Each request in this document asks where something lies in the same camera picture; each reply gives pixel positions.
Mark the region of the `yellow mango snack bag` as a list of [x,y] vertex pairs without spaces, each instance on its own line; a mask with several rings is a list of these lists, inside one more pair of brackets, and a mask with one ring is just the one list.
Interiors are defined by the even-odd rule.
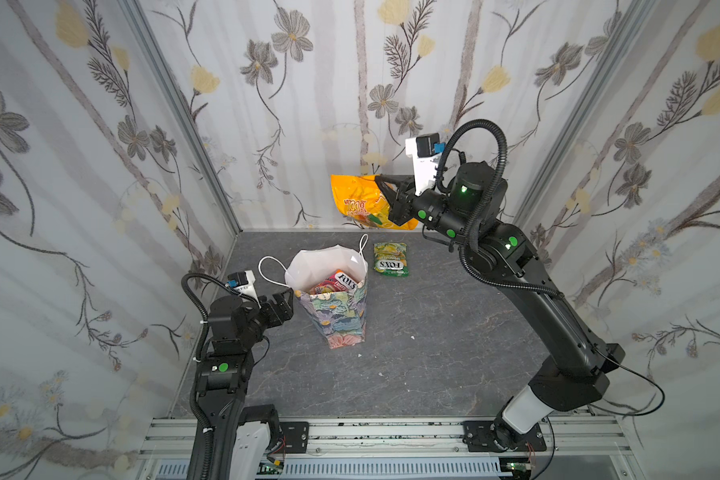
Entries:
[[389,230],[415,230],[416,220],[402,225],[394,224],[389,217],[391,207],[375,182],[375,175],[332,175],[331,190],[338,211],[356,223]]

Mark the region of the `Fox's fruits candy bag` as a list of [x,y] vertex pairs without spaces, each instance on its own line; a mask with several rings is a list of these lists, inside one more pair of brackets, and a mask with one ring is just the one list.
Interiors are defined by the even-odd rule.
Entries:
[[337,292],[353,292],[359,283],[343,270],[336,270],[331,276],[316,284],[310,295],[331,294]]

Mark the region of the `floral paper gift bag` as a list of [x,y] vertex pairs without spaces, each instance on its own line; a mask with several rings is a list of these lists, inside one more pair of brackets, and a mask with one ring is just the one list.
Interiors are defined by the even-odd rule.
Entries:
[[[347,248],[340,245],[320,249],[301,250],[289,265],[274,256],[259,260],[257,270],[266,282],[290,288],[311,319],[316,330],[332,349],[360,344],[366,336],[366,299],[369,264],[364,250],[369,236],[360,237],[358,246]],[[281,281],[267,277],[262,263],[271,260],[283,271]],[[310,295],[309,291],[319,282],[343,270],[359,285],[353,292]]]

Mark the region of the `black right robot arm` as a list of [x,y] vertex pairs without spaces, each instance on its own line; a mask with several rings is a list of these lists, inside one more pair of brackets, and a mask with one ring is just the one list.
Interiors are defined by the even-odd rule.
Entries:
[[[498,147],[494,166],[460,159],[450,182],[446,161],[457,141],[484,130]],[[389,220],[402,226],[418,221],[431,241],[457,252],[462,268],[475,280],[496,288],[522,314],[549,355],[528,384],[502,407],[481,433],[467,441],[490,452],[527,445],[541,420],[602,400],[608,374],[625,357],[617,343],[607,343],[580,318],[551,280],[536,247],[510,223],[499,220],[507,182],[503,173],[508,144],[502,129],[487,119],[459,127],[447,142],[436,133],[411,137],[404,147],[411,175],[377,175],[374,181],[390,206]]]

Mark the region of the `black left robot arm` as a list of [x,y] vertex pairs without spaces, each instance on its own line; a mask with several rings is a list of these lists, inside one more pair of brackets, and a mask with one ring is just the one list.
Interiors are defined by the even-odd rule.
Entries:
[[201,316],[189,397],[196,431],[188,479],[253,479],[262,460],[284,467],[286,435],[276,407],[245,403],[257,365],[253,349],[268,340],[268,329],[293,317],[294,292],[287,287],[267,297],[239,290],[251,284],[203,273],[181,279]]

